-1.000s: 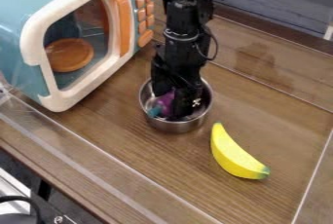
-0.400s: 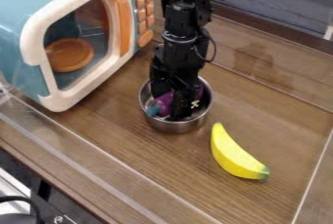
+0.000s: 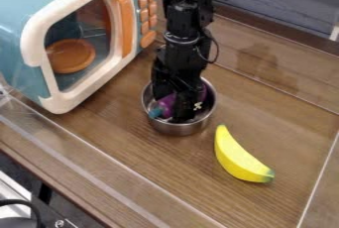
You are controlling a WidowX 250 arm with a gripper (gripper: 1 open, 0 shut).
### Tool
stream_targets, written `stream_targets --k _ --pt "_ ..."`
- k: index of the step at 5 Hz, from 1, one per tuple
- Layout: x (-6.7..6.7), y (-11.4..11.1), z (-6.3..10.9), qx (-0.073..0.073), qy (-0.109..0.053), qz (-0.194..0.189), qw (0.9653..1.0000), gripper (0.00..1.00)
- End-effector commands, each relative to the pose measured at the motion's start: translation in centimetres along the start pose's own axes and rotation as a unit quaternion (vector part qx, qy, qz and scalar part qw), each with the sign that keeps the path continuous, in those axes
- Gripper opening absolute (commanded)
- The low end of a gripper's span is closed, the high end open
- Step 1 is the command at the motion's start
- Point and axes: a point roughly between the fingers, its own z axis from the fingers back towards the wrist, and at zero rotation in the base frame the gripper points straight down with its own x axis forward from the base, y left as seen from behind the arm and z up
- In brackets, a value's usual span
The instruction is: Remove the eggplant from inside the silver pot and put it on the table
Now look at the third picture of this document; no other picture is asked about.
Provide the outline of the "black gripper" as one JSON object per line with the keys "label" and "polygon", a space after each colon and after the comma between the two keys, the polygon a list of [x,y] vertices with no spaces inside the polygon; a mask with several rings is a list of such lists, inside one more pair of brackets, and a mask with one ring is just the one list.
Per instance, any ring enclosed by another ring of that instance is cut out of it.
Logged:
{"label": "black gripper", "polygon": [[178,37],[170,32],[162,35],[165,44],[156,50],[156,60],[150,69],[152,95],[156,100],[176,93],[173,123],[184,123],[196,116],[197,103],[205,100],[201,87],[201,71],[208,64],[211,38]]}

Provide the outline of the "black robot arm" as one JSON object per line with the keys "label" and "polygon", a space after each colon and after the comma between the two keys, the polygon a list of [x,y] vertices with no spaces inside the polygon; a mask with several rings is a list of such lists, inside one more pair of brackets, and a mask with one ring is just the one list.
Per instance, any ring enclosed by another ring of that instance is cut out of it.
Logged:
{"label": "black robot arm", "polygon": [[201,72],[209,63],[213,36],[207,26],[213,22],[212,0],[162,0],[166,29],[165,44],[156,50],[150,69],[152,95],[160,101],[174,95],[173,123],[182,123],[196,116],[196,104],[202,101]]}

